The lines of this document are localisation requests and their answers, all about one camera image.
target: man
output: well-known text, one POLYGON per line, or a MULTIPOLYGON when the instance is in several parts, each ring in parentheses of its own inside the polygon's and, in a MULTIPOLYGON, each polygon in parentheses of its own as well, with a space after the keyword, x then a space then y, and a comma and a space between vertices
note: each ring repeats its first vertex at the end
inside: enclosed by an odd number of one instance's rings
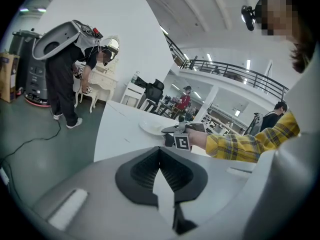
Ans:
POLYGON ((263 117, 262 126, 260 132, 266 128, 272 128, 276 125, 278 120, 284 115, 288 110, 288 105, 284 101, 279 101, 273 111, 269 112, 263 117))
POLYGON ((188 85, 183 89, 185 89, 185 95, 182 95, 180 97, 178 104, 176 104, 172 109, 171 119, 176 119, 177 116, 186 108, 186 106, 188 106, 190 102, 191 86, 188 85))
POLYGON ((197 108, 194 106, 193 108, 190 108, 189 111, 185 115, 185 120, 186 121, 191 121, 192 116, 196 112, 197 108))
POLYGON ((194 69, 194 66, 195 66, 195 63, 196 63, 196 60, 198 58, 198 55, 194 57, 194 59, 192 60, 192 62, 190 63, 190 66, 189 66, 189 69, 190 70, 193 70, 194 69))
POLYGON ((52 109, 53 118, 59 120, 64 115, 66 127, 72 129, 81 125, 82 118, 78 117, 74 108, 74 72, 78 70, 76 61, 85 62, 82 73, 82 92, 87 92, 89 74, 97 62, 107 63, 112 53, 107 47, 90 47, 85 49, 85 55, 81 49, 73 43, 62 51, 46 60, 45 80, 48 93, 48 101, 52 109))

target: white desk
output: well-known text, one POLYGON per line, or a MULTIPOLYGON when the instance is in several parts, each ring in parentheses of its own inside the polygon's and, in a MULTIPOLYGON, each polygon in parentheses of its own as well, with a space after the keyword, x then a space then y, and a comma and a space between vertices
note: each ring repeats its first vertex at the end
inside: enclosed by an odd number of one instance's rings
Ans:
MULTIPOLYGON (((85 65, 83 65, 81 62, 76 62, 75 66, 78 68, 78 70, 83 70, 85 65)), ((89 75, 89 86, 93 85, 98 85, 100 86, 103 90, 109 90, 110 93, 107 97, 108 100, 111 100, 115 89, 117 87, 118 81, 114 79, 114 77, 111 74, 108 74, 108 71, 105 70, 104 72, 98 70, 99 66, 97 65, 89 75)), ((80 89, 80 80, 74 78, 74 83, 73 83, 73 91, 76 93, 80 89)))
MULTIPOLYGON (((131 151, 154 146, 164 146, 163 136, 145 132, 139 126, 142 119, 159 122, 164 127, 174 126, 176 120, 145 112, 114 101, 107 101, 95 143, 94 162, 119 156, 131 151)), ((206 152, 193 147, 192 152, 206 156, 206 152)))

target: hand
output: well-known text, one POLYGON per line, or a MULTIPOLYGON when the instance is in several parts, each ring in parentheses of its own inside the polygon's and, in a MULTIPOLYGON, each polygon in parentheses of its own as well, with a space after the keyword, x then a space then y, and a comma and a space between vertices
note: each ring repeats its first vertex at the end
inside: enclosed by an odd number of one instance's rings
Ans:
POLYGON ((79 70, 76 67, 73 68, 72 71, 73 71, 74 74, 78 74, 79 75, 79 70))
POLYGON ((81 91, 83 94, 86 94, 88 92, 88 87, 87 86, 81 86, 81 91))
POLYGON ((196 145, 204 150, 206 150, 207 137, 208 134, 206 132, 193 130, 190 128, 185 129, 185 131, 189 134, 190 146, 196 145))
POLYGON ((74 77, 76 78, 76 79, 80 79, 80 75, 78 74, 78 73, 74 73, 74 77))

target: black t-shirt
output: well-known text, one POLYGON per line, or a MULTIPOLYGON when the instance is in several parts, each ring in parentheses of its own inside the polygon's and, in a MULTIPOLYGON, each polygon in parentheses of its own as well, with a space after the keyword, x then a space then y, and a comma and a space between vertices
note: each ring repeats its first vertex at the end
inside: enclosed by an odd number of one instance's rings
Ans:
POLYGON ((278 120, 280 119, 280 115, 277 115, 276 113, 270 113, 263 117, 261 130, 262 132, 265 128, 272 128, 276 125, 278 120))
POLYGON ((72 65, 76 61, 86 62, 86 65, 93 69, 97 64, 97 52, 97 46, 90 47, 84 50, 84 56, 81 49, 72 43, 48 60, 61 62, 60 64, 63 64, 68 69, 72 69, 72 65))

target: yellow plaid shirt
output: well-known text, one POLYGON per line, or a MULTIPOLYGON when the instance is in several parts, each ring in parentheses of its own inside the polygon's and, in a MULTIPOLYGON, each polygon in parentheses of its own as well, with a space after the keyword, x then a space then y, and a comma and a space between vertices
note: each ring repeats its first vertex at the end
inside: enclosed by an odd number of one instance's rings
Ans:
POLYGON ((206 153, 214 158, 257 163, 264 151, 275 150, 281 143, 300 132, 296 119, 287 111, 273 128, 266 128, 256 136, 208 135, 206 153))

